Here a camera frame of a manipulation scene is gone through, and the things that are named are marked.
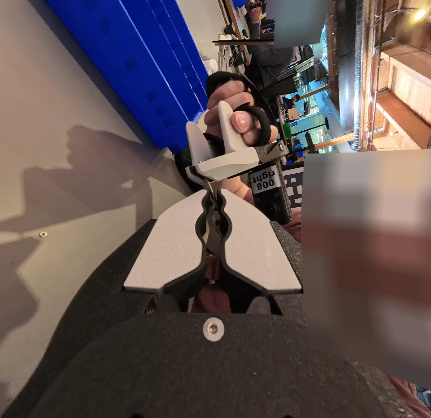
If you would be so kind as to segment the person's right hand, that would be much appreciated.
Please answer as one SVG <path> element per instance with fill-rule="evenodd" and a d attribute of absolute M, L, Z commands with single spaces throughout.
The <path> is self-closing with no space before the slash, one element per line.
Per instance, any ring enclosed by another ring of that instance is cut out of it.
<path fill-rule="evenodd" d="M 243 104 L 249 103 L 254 106 L 256 103 L 242 81 L 230 80 L 213 92 L 208 99 L 207 112 L 204 117 L 204 123 L 207 126 L 206 133 L 223 139 L 218 114 L 220 101 L 228 103 L 232 110 Z M 257 144 L 260 139 L 261 124 L 253 114 L 245 111 L 234 112 L 231 116 L 231 124 L 247 146 Z"/>

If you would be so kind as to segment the framed marker sign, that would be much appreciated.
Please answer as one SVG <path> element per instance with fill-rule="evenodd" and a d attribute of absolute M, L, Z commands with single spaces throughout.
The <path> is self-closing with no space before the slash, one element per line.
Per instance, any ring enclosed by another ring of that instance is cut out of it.
<path fill-rule="evenodd" d="M 292 209 L 300 211 L 302 206 L 304 162 L 283 165 L 282 172 L 290 206 Z"/>

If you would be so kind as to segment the silver ventilation duct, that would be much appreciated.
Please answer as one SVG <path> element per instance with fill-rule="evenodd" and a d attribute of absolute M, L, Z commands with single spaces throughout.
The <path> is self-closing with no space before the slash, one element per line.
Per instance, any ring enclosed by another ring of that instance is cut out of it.
<path fill-rule="evenodd" d="M 355 52 L 354 52 L 354 92 L 353 92 L 353 143 L 352 150 L 360 150 L 361 113 L 362 113 L 362 90 L 364 65 L 363 57 L 365 51 L 365 12 L 367 0 L 356 0 L 355 11 Z"/>

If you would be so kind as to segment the blue plastic bin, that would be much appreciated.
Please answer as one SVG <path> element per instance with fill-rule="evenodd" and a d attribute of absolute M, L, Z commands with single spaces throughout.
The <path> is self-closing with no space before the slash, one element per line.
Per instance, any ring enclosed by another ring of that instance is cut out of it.
<path fill-rule="evenodd" d="M 176 0 L 45 0 L 158 148 L 187 145 L 208 73 Z"/>

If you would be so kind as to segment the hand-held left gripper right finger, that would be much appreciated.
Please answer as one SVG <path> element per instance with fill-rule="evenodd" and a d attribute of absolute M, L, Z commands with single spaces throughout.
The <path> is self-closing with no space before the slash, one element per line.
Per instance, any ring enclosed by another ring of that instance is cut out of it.
<path fill-rule="evenodd" d="M 272 227 L 255 206 L 218 191 L 221 261 L 227 272 L 263 295 L 299 293 L 302 285 Z"/>

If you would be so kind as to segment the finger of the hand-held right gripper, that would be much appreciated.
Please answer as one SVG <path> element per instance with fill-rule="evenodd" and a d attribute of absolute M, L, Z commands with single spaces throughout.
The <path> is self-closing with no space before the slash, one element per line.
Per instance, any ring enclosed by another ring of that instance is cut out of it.
<path fill-rule="evenodd" d="M 191 166 L 185 168 L 187 177 L 192 182 L 207 187 L 207 177 L 200 172 L 198 165 L 212 159 L 212 149 L 197 124 L 187 122 L 186 133 L 192 162 Z"/>
<path fill-rule="evenodd" d="M 225 154 L 198 161 L 198 173 L 210 181 L 218 182 L 250 170 L 259 164 L 255 148 L 247 146 L 231 123 L 233 110 L 225 101 L 218 103 L 218 114 Z"/>

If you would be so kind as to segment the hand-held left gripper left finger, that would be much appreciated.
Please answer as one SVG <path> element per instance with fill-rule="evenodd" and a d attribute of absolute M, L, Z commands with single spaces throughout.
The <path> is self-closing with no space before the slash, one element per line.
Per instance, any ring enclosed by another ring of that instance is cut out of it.
<path fill-rule="evenodd" d="M 179 201 L 156 220 L 123 287 L 168 295 L 194 295 L 206 257 L 207 191 Z"/>

